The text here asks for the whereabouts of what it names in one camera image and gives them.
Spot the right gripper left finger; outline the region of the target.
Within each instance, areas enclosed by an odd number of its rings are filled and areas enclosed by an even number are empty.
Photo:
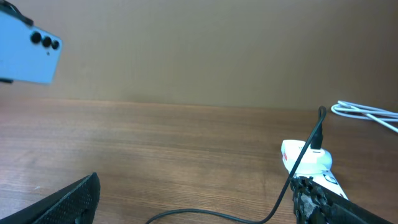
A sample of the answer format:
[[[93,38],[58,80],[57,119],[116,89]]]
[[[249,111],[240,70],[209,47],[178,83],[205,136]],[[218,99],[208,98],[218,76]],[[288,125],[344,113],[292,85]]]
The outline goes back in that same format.
[[[92,224],[100,200],[97,173],[1,219],[1,224]]]

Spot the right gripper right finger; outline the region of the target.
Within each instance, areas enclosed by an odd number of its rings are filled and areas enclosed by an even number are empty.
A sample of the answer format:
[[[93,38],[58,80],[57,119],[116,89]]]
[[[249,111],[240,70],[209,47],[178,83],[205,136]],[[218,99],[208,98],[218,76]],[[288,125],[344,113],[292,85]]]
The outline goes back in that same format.
[[[312,178],[295,177],[293,191],[297,224],[392,224],[337,195]]]

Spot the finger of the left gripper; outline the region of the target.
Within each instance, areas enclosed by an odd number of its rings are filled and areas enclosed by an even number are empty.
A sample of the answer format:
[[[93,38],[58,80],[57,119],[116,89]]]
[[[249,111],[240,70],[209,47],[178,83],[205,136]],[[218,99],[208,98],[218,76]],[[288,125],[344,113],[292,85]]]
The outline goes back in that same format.
[[[9,16],[15,17],[29,27],[32,27],[34,25],[32,19],[24,16],[15,5],[6,0],[1,0],[1,11],[8,14]]]
[[[0,78],[1,83],[13,84],[14,80]]]

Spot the cyan Galaxy smartphone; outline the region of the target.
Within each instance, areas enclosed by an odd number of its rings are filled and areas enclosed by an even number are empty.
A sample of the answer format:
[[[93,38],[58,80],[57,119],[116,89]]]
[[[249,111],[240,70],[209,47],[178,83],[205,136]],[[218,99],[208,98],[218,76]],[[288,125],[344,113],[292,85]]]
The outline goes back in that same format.
[[[62,47],[59,37],[1,13],[2,79],[52,83]]]

